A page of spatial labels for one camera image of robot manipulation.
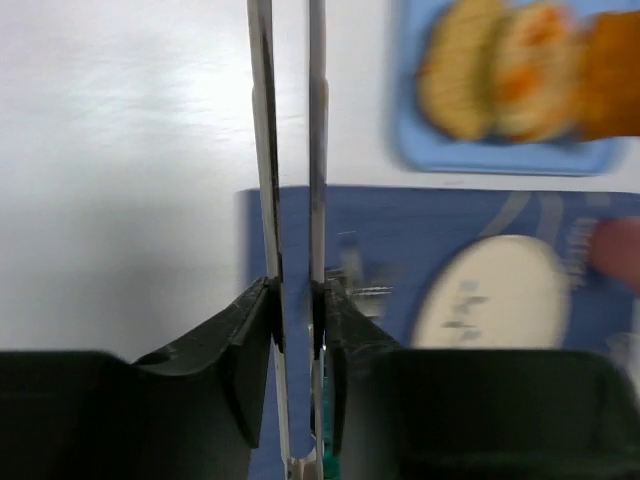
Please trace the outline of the white orange striped bun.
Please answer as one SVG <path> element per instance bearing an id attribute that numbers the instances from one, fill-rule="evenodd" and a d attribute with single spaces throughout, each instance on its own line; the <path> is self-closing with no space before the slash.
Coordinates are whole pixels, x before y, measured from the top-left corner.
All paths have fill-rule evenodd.
<path id="1" fill-rule="evenodd" d="M 518 7 L 501 26 L 491 64 L 496 133 L 512 143 L 552 141 L 577 123 L 579 32 L 559 1 Z"/>

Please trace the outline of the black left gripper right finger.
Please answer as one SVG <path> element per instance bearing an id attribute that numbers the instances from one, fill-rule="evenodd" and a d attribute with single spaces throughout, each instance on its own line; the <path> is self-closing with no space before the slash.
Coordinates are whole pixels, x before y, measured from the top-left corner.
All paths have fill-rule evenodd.
<path id="1" fill-rule="evenodd" d="M 325 291 L 332 447 L 344 479 L 635 479 L 639 404 L 604 357 L 416 350 Z"/>

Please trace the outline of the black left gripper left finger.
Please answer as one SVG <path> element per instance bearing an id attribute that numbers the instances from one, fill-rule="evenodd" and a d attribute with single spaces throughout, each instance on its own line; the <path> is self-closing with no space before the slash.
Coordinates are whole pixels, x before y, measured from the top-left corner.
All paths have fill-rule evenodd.
<path id="1" fill-rule="evenodd" d="M 133 363 L 99 351 L 1 355 L 5 479 L 244 479 L 258 446 L 269 290 Z"/>

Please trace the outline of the silver metal tongs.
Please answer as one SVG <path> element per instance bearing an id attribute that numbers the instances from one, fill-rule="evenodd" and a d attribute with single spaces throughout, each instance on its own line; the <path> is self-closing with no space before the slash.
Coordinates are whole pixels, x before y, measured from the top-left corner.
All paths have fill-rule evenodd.
<path id="1" fill-rule="evenodd" d="M 281 248 L 280 188 L 273 55 L 272 4 L 247 4 L 251 64 L 252 107 L 267 275 L 276 310 L 272 339 L 279 420 L 280 452 L 288 479 L 324 476 L 324 351 L 326 176 L 328 145 L 328 83 L 326 78 L 326 4 L 308 4 L 308 140 L 309 140 L 309 341 L 315 446 L 304 458 L 290 449 L 284 278 Z"/>

